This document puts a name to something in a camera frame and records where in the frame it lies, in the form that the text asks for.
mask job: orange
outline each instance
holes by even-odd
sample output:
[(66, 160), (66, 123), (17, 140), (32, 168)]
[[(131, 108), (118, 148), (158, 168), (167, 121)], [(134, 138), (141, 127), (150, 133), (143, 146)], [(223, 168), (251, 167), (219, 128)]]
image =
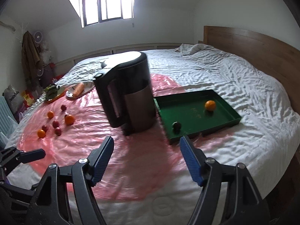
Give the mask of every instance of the orange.
[(54, 118), (54, 112), (52, 112), (52, 111), (48, 112), (47, 116), (48, 116), (49, 119)]
[(205, 110), (209, 112), (213, 112), (216, 109), (216, 103), (214, 101), (207, 101), (205, 102)]
[(70, 115), (70, 114), (67, 114), (65, 115), (64, 117), (64, 122), (67, 124), (67, 125), (72, 125), (74, 122), (75, 122), (75, 118)]
[(42, 129), (39, 129), (37, 131), (37, 135), (38, 135), (39, 138), (44, 138), (46, 136), (46, 132)]

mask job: window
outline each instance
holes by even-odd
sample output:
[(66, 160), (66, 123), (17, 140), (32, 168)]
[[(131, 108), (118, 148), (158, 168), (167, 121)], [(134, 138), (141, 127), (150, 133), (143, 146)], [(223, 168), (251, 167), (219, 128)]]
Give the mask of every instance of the window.
[(133, 18), (134, 0), (82, 0), (84, 26)]

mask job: hanging clothes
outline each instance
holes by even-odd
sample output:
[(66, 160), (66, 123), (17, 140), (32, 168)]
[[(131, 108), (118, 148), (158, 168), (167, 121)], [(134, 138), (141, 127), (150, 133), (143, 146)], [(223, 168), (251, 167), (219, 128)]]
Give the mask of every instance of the hanging clothes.
[(33, 90), (37, 85), (37, 69), (42, 68), (42, 60), (33, 36), (27, 31), (22, 42), (22, 67), (26, 86)]

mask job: screw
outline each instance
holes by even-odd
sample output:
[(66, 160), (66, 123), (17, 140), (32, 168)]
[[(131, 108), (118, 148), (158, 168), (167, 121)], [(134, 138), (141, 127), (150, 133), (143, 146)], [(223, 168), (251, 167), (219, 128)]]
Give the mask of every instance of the screw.
[(86, 163), (88, 161), (88, 159), (86, 159), (86, 158), (81, 158), (81, 159), (79, 159), (79, 163), (81, 163), (81, 164), (84, 164), (84, 163)]
[(238, 163), (238, 168), (244, 169), (245, 167), (246, 167), (245, 164), (243, 164), (243, 163)]
[(55, 164), (55, 163), (52, 163), (52, 164), (50, 164), (48, 167), (49, 167), (49, 169), (55, 169), (55, 168), (56, 168), (56, 164)]
[(211, 157), (206, 159), (206, 162), (209, 163), (209, 164), (213, 164), (213, 163), (215, 163), (215, 161), (216, 160), (214, 158), (211, 158)]

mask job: blue gripper pad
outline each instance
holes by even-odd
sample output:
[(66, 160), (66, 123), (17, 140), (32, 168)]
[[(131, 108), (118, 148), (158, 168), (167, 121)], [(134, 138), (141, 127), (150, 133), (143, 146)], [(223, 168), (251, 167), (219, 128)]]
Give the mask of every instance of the blue gripper pad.
[(92, 184), (95, 186), (96, 183), (100, 182), (103, 174), (106, 170), (107, 164), (110, 160), (110, 157), (113, 153), (114, 149), (114, 141), (113, 138), (110, 136), (107, 136), (101, 146), (93, 150), (94, 153), (91, 153), (89, 157), (91, 156), (92, 159), (94, 159), (93, 163), (91, 163), (93, 166), (93, 178), (91, 179)]
[(194, 182), (201, 186), (203, 178), (201, 176), (201, 165), (197, 159), (194, 151), (197, 150), (193, 143), (187, 140), (185, 137), (181, 137), (180, 141), (180, 151), (183, 155), (187, 168), (192, 176)]

